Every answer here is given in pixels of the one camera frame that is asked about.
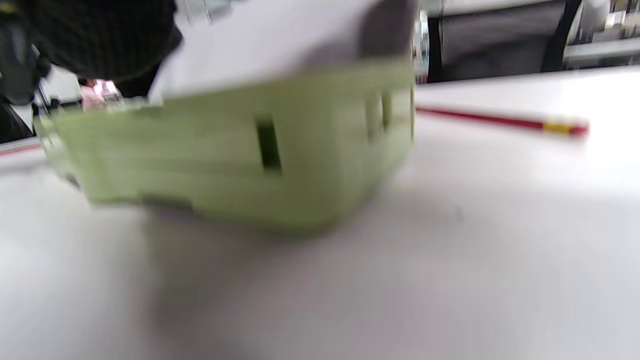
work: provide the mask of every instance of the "white surface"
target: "white surface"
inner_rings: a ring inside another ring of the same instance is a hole
[[[416,106],[520,115],[585,119],[602,131],[635,129],[640,67],[575,70],[418,86]]]
[[[150,96],[194,94],[352,63],[360,23],[376,3],[249,0],[234,3],[230,15],[210,26],[205,17],[191,26],[178,17],[184,43],[163,64]]]
[[[0,357],[637,360],[637,117],[600,106],[584,143],[419,116],[311,238],[91,209],[42,153],[0,158]]]
[[[640,54],[640,38],[569,45],[564,49],[564,61],[594,60]]]

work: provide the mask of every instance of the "green plastic basket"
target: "green plastic basket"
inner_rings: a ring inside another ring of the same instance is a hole
[[[93,203],[155,199],[312,231],[349,213],[405,157],[413,81],[411,59],[400,58],[36,126],[53,167]]]

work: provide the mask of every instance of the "person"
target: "person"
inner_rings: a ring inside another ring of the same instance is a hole
[[[96,80],[78,79],[78,84],[80,85],[84,111],[104,105],[104,98],[95,91]]]
[[[40,56],[79,78],[111,79],[135,95],[182,42],[175,0],[13,1]]]

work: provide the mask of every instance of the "black chair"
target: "black chair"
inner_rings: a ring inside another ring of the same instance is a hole
[[[579,0],[428,19],[429,83],[562,70]]]

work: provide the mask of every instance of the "red pencil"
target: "red pencil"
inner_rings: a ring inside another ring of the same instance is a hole
[[[504,124],[510,126],[527,127],[529,129],[537,129],[542,131],[550,131],[553,133],[563,133],[572,136],[580,136],[589,132],[589,125],[583,121],[576,121],[575,123],[558,122],[551,119],[525,119],[514,117],[501,117],[495,115],[484,115],[478,113],[467,113],[461,111],[451,111],[438,108],[427,108],[424,106],[416,106],[415,111],[417,113],[431,114],[431,115],[445,115],[448,117],[457,117],[461,119],[474,120],[480,122],[491,122],[494,124]]]

